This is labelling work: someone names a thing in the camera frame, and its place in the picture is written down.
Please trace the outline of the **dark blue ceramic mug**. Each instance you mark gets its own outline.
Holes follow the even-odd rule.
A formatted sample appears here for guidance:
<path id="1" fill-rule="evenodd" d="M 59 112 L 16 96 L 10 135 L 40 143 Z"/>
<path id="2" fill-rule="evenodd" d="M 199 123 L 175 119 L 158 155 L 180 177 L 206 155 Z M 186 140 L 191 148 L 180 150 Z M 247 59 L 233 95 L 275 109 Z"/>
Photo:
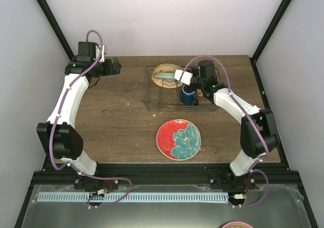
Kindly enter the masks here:
<path id="1" fill-rule="evenodd" d="M 187 85 L 183 85 L 181 88 L 180 101 L 184 105 L 199 105 L 199 101 L 197 99 L 197 92 L 189 89 Z"/>

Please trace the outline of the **red-rimmed white plate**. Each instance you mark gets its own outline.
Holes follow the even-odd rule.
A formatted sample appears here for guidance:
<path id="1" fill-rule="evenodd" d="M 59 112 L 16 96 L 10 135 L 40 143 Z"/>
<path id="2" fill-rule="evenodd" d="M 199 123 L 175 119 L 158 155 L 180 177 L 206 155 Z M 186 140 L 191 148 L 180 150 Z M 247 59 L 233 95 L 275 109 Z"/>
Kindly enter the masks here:
<path id="1" fill-rule="evenodd" d="M 167 158 L 186 161 L 194 157 L 201 148 L 200 131 L 188 120 L 169 120 L 158 129 L 156 145 Z"/>

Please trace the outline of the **green-rimmed plate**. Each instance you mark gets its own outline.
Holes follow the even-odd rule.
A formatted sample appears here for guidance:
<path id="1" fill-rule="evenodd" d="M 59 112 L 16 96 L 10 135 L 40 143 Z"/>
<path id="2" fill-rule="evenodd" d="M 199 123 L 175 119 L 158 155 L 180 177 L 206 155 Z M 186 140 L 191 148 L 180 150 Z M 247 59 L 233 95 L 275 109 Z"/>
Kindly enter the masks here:
<path id="1" fill-rule="evenodd" d="M 152 77 L 154 79 L 161 79 L 161 80 L 167 80 L 167 79 L 174 79 L 174 74 L 175 71 L 171 70 L 171 71 L 165 71 L 165 72 L 157 72 L 155 75 L 153 75 Z"/>

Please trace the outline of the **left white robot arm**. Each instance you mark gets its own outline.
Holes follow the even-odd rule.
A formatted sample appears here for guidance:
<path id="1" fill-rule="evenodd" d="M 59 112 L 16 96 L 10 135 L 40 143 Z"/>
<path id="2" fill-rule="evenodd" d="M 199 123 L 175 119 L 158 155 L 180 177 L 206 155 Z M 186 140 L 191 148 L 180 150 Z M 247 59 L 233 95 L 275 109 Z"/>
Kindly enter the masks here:
<path id="1" fill-rule="evenodd" d="M 51 159 L 61 160 L 86 176 L 91 189 L 103 185 L 103 176 L 96 172 L 97 163 L 84 151 L 84 141 L 75 129 L 75 119 L 81 99 L 91 79 L 120 74 L 117 58 L 105 59 L 104 47 L 95 42 L 79 42 L 78 54 L 65 68 L 64 85 L 58 102 L 44 123 L 38 123 L 36 132 L 43 149 Z"/>

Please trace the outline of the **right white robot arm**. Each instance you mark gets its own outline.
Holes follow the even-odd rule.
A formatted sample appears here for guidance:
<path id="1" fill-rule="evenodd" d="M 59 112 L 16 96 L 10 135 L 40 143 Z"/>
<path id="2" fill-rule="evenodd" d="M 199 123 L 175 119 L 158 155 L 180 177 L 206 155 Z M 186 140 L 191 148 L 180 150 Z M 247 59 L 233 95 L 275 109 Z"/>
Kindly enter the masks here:
<path id="1" fill-rule="evenodd" d="M 220 82 L 212 60 L 200 61 L 198 67 L 191 70 L 184 69 L 178 80 L 192 90 L 201 90 L 205 99 L 228 112 L 240 124 L 241 151 L 230 163 L 231 172 L 225 175 L 226 185 L 238 188 L 243 183 L 242 176 L 280 144 L 273 112 L 249 104 L 232 91 L 230 83 Z"/>

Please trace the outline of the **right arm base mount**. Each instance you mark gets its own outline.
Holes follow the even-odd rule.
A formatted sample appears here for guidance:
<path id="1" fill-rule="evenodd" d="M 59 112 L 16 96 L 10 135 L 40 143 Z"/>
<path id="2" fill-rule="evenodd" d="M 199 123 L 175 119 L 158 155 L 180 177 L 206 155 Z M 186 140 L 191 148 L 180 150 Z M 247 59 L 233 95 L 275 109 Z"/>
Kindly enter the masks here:
<path id="1" fill-rule="evenodd" d="M 227 191 L 244 191 L 253 188 L 253 184 L 248 180 L 248 176 L 237 177 L 227 171 L 213 171 L 208 175 L 210 185 L 214 189 Z"/>

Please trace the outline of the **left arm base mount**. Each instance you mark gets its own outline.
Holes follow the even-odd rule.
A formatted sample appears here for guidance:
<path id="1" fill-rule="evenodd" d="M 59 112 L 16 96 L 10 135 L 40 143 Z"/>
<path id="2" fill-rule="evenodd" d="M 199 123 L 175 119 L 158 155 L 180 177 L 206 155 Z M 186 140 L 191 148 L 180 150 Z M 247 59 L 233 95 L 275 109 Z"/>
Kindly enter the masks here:
<path id="1" fill-rule="evenodd" d="M 75 189 L 83 189 L 86 191 L 97 191 L 105 188 L 107 188 L 108 190 L 116 190 L 120 184 L 120 181 L 115 182 L 115 179 L 110 181 L 98 180 L 98 179 L 93 179 L 85 176 L 80 176 L 76 173 L 71 174 L 70 177 L 74 179 Z"/>

